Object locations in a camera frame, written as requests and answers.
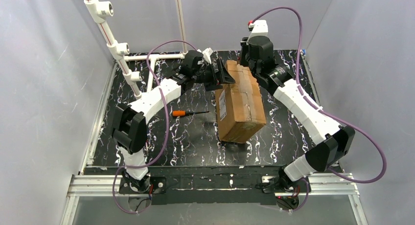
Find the brown cardboard express box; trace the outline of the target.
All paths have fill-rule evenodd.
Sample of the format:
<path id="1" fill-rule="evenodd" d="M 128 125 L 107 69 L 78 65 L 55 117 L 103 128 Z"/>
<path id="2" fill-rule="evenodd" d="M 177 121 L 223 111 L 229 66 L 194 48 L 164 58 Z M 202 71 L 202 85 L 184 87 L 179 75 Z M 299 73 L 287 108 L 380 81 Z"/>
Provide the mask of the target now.
<path id="1" fill-rule="evenodd" d="M 228 60 L 225 68 L 235 83 L 215 91 L 218 138 L 245 143 L 267 123 L 260 88 L 248 67 Z"/>

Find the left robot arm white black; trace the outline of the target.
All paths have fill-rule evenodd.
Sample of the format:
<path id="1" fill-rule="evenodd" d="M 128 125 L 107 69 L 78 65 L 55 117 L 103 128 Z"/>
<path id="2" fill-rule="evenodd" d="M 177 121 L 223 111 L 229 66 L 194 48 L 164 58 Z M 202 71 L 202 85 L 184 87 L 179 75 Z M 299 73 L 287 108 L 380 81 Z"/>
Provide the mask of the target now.
<path id="1" fill-rule="evenodd" d="M 212 64 L 211 51 L 190 50 L 184 60 L 166 74 L 160 84 L 142 98 L 128 105 L 118 104 L 113 116 L 112 138 L 123 155 L 125 166 L 122 176 L 135 192 L 146 193 L 151 188 L 148 163 L 144 156 L 147 143 L 147 124 L 167 104 L 203 84 L 206 91 L 219 90 L 235 80 L 227 72 L 221 58 Z"/>

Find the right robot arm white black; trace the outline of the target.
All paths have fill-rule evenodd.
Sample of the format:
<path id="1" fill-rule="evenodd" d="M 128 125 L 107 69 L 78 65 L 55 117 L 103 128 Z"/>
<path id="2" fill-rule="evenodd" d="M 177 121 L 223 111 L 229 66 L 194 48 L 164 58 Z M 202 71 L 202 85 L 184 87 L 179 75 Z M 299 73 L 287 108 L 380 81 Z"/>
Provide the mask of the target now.
<path id="1" fill-rule="evenodd" d="M 257 83 L 295 116 L 315 144 L 279 171 L 279 185 L 288 188 L 315 172 L 324 172 L 345 156 L 355 130 L 322 114 L 314 101 L 306 101 L 309 96 L 297 84 L 293 71 L 276 63 L 270 39 L 244 37 L 240 44 L 242 65 L 248 66 Z"/>

